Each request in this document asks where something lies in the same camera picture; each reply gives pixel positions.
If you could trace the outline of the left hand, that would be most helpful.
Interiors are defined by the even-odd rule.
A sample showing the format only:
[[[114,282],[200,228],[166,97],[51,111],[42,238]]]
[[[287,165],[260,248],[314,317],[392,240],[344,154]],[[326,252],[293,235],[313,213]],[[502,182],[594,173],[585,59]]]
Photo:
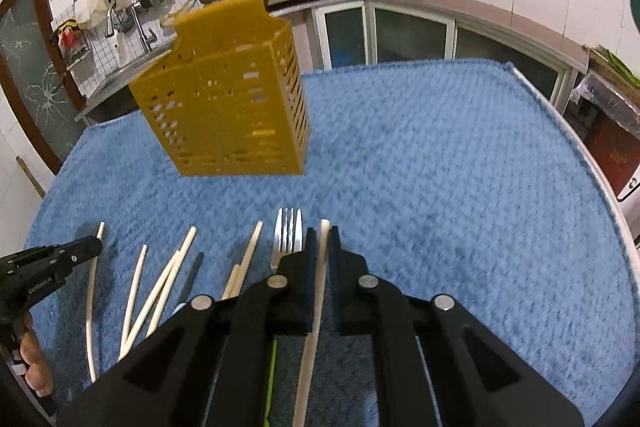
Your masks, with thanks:
[[[21,335],[20,352],[24,362],[28,365],[25,381],[38,397],[48,397],[53,391],[51,369],[32,329],[32,316],[28,312],[25,313],[23,321],[24,332]]]

